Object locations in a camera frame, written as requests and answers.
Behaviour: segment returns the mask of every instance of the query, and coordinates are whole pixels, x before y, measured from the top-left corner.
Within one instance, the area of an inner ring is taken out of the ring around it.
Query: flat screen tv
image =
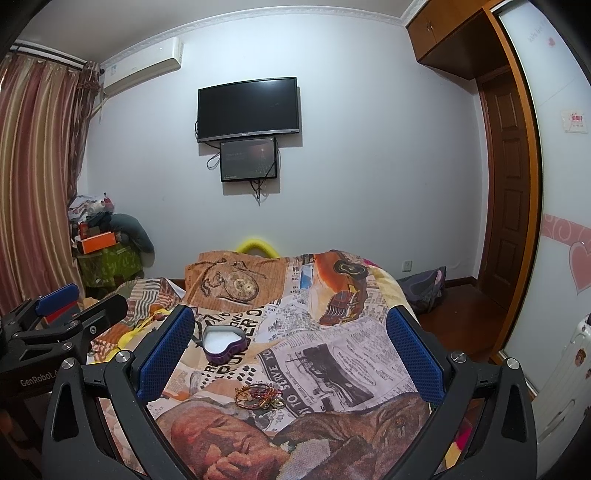
[[[295,77],[250,80],[199,89],[199,142],[299,131]]]

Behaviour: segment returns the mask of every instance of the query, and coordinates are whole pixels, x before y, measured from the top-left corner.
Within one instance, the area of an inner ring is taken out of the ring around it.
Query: heart decal
[[[571,245],[569,263],[578,295],[583,290],[591,287],[591,253],[587,252],[585,245],[581,242],[575,242]]]

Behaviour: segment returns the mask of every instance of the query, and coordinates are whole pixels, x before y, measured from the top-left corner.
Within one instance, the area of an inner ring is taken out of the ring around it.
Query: ceiling
[[[51,0],[20,40],[102,62],[122,50],[196,20],[260,7],[347,7],[401,17],[417,0]]]

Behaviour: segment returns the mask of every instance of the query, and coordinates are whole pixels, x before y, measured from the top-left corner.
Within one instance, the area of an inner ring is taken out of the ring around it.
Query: bed
[[[148,409],[198,478],[378,480],[429,417],[385,328],[389,308],[412,309],[370,261],[336,250],[211,251],[187,265],[185,282],[121,285],[128,315],[94,341],[88,361],[133,350],[179,303],[193,309],[193,340]],[[210,364],[196,344],[208,325],[241,328],[248,349]],[[285,407],[238,407],[236,389],[256,382],[280,388]],[[141,472],[109,401],[102,406],[124,462]]]

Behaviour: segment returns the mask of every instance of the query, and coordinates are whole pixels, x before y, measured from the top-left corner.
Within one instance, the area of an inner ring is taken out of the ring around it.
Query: curtain
[[[100,65],[89,61],[82,68],[76,96],[74,98],[74,112],[72,114],[72,137],[70,139],[70,158],[68,163],[68,200],[71,202],[77,194],[78,177],[82,169],[82,159],[86,147],[86,136],[90,124],[90,113],[100,89]]]
[[[0,313],[68,283],[82,291],[67,218],[80,72],[8,54],[0,63]]]

